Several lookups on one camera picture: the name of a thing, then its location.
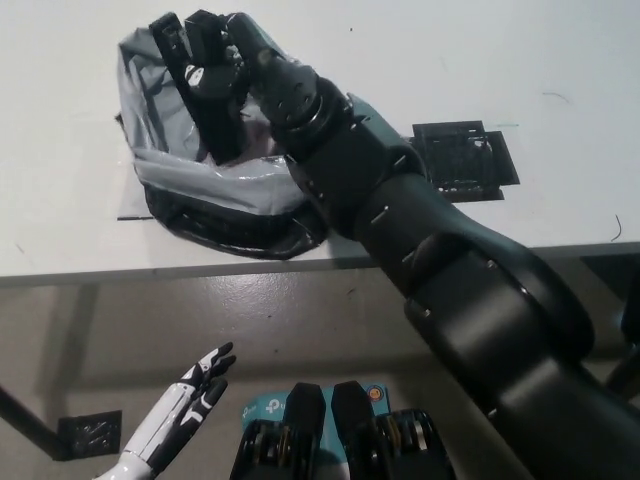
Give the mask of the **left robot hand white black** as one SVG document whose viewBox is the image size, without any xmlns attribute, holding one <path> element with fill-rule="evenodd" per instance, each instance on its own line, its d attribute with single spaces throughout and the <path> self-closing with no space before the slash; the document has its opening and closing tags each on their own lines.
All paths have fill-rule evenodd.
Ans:
<svg viewBox="0 0 640 480">
<path fill-rule="evenodd" d="M 206 353 L 165 390 L 126 443 L 116 469 L 130 479 L 154 479 L 176 458 L 227 388 L 233 344 Z"/>
</svg>

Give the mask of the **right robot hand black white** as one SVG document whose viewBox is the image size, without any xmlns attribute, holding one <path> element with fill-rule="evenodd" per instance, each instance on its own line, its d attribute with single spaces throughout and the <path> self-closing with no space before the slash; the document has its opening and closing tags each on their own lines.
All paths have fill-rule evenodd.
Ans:
<svg viewBox="0 0 640 480">
<path fill-rule="evenodd" d="M 218 60 L 185 69 L 196 96 L 222 101 L 252 95 L 279 136 L 309 135 L 330 122 L 331 95 L 319 75 L 287 56 L 250 15 L 214 16 L 205 39 L 205 51 Z"/>
</svg>

